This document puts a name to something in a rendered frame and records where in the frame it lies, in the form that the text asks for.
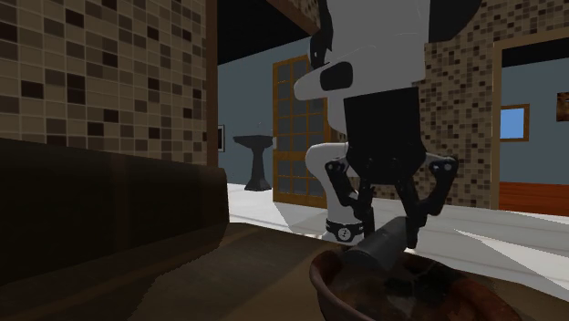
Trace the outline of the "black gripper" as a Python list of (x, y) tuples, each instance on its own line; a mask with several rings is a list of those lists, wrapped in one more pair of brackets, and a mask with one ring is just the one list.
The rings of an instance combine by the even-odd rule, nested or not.
[[(363, 234), (375, 229), (372, 184), (395, 184), (406, 213), (407, 247), (418, 243), (419, 229), (429, 215), (440, 214), (459, 162), (453, 157), (426, 154), (421, 140), (419, 89), (401, 88), (344, 100), (348, 151), (326, 166), (327, 176), (340, 204), (351, 207), (361, 221)], [(436, 183), (425, 199), (420, 199), (412, 176), (425, 161)], [(349, 165), (360, 179), (358, 192), (352, 187)]]

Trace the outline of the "dark grey cylinder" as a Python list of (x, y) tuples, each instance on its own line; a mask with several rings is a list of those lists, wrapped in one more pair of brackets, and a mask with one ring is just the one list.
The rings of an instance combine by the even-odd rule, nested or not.
[(343, 254), (346, 264), (389, 271), (407, 248), (406, 218), (395, 217)]

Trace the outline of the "wooden glass-paned door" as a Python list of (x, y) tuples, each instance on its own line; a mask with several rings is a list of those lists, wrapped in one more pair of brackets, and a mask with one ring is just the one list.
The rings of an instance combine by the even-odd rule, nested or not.
[(307, 56), (273, 64), (273, 199), (325, 208), (326, 193), (305, 165), (307, 150), (331, 140), (327, 100), (298, 100), (295, 82), (311, 70)]

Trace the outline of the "wooden framed window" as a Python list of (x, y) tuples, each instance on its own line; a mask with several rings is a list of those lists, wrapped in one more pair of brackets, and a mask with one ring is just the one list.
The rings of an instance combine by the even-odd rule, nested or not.
[(510, 105), (501, 108), (500, 140), (529, 140), (530, 105)]

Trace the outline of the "brown bowl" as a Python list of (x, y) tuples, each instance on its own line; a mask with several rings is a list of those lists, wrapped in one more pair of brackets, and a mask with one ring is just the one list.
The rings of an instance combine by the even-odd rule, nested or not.
[(309, 278), (325, 321), (522, 321), (490, 288), (434, 260), (403, 253), (388, 272), (319, 254)]

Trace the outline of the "dark brown sofa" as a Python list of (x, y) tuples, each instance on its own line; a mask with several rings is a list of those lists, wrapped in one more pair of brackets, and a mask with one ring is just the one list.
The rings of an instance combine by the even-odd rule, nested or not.
[(0, 285), (228, 222), (221, 168), (0, 139)]

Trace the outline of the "black pedestal sink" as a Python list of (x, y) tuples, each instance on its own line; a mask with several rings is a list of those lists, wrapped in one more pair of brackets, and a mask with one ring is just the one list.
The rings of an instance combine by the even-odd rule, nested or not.
[(273, 137), (267, 135), (234, 136), (233, 141), (251, 150), (253, 154), (251, 178), (245, 185), (246, 191), (263, 192), (271, 189), (265, 178), (264, 151), (273, 145)]

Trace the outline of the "brown wall picture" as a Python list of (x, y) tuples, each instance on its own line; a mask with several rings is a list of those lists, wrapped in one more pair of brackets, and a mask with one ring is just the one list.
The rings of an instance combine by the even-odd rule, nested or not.
[(556, 97), (556, 120), (569, 121), (569, 92), (560, 92)]

